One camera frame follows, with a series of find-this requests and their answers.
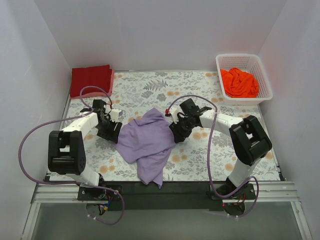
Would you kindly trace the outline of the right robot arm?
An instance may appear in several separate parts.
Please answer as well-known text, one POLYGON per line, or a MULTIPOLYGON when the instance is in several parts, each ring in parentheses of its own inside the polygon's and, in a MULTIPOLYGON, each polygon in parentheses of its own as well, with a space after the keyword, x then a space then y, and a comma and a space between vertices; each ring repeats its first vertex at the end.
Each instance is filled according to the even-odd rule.
POLYGON ((196 127, 218 131, 231 138, 236 163, 225 183, 212 189, 214 195, 221 199, 237 199, 243 195, 244 186, 253 178, 255 167, 272 149, 270 138, 255 116, 229 116, 219 113, 215 104, 199 107, 191 95, 179 107, 170 105, 165 116, 172 118, 169 128, 176 143, 184 142, 196 127))

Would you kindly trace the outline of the purple t shirt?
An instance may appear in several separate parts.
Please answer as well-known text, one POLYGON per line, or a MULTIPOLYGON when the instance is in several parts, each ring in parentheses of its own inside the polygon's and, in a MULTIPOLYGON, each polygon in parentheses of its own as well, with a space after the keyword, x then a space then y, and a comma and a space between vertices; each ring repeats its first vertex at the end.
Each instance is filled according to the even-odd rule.
POLYGON ((163 169, 176 145, 170 123, 156 108, 124 125, 115 149, 128 164, 137 165, 137 176, 145 184, 163 185, 163 169))

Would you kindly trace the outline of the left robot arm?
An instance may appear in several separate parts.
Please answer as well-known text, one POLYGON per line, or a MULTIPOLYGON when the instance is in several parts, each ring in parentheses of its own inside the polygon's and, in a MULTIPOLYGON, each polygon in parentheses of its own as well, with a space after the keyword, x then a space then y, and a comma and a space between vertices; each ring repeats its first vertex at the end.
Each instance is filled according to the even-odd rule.
POLYGON ((84 138, 96 128, 98 137, 116 144, 122 127, 122 114, 122 110, 95 99, 92 106, 83 108, 78 118, 68 126, 52 131, 48 137, 49 171, 90 185, 89 194, 95 200, 103 199, 107 193, 101 184, 103 177, 87 164, 84 138))

